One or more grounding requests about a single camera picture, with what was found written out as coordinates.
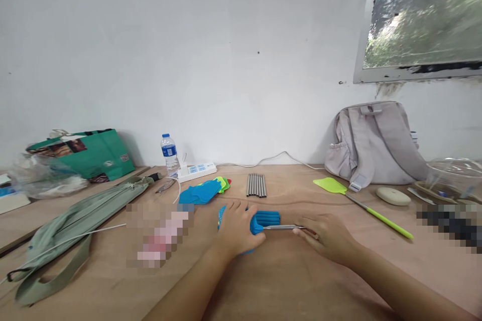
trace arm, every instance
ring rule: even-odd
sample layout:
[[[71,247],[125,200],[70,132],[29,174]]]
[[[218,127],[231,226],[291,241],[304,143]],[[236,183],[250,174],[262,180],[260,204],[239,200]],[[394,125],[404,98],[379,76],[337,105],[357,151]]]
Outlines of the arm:
[[[319,254],[350,268],[368,283],[404,320],[477,320],[471,313],[363,247],[334,215],[306,216],[294,229]]]
[[[258,247],[264,233],[254,236],[251,218],[258,208],[247,202],[234,201],[226,206],[219,233],[211,247],[196,264],[144,317],[149,320],[201,320],[222,274],[237,255]]]

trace bottle label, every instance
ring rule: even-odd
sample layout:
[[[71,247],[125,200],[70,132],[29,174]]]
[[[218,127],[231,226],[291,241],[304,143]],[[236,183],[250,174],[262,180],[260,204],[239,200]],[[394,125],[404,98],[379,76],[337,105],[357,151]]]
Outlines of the bottle label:
[[[162,147],[162,154],[164,156],[173,156],[173,155],[176,155],[177,154],[177,151],[176,151],[176,146],[175,145],[165,145],[164,147]]]

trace yellow-green handle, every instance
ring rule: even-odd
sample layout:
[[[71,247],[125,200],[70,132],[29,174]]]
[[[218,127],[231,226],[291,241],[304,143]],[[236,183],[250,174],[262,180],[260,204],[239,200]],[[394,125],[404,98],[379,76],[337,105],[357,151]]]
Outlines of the yellow-green handle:
[[[392,221],[390,221],[389,219],[385,218],[384,216],[382,216],[380,213],[374,211],[373,209],[371,208],[367,208],[367,211],[370,212],[371,214],[373,214],[375,217],[377,217],[379,220],[385,222],[386,224],[388,224],[390,227],[392,227],[394,230],[400,232],[401,234],[403,234],[405,237],[407,237],[408,239],[413,239],[413,235],[410,233],[410,232],[407,232],[405,231],[402,227],[400,226],[397,226],[395,223],[393,223]]]

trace plastic container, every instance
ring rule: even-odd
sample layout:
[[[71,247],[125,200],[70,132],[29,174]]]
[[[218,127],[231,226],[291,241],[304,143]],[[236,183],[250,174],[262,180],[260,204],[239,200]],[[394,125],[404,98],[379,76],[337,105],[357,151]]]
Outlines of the plastic container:
[[[177,178],[177,172],[180,168],[179,160],[177,159],[176,144],[170,138],[169,133],[162,135],[161,147],[164,160],[166,161],[167,175]]]
[[[462,199],[472,194],[474,188],[482,182],[482,166],[471,159],[439,158],[429,162],[427,166],[426,188],[457,190]]]

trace hand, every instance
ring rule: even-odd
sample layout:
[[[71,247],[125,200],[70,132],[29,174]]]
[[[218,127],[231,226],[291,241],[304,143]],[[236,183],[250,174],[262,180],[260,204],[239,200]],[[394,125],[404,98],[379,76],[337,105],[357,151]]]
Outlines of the hand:
[[[266,239],[264,233],[256,236],[251,233],[251,218],[258,211],[258,207],[252,205],[246,210],[247,206],[246,201],[234,201],[229,203],[224,210],[219,233],[213,246],[223,252],[229,260],[258,247]]]
[[[299,228],[293,229],[293,232],[308,242],[316,252],[348,268],[352,268],[363,249],[341,220],[333,214],[302,216],[297,219],[296,224],[313,231],[314,234]]]

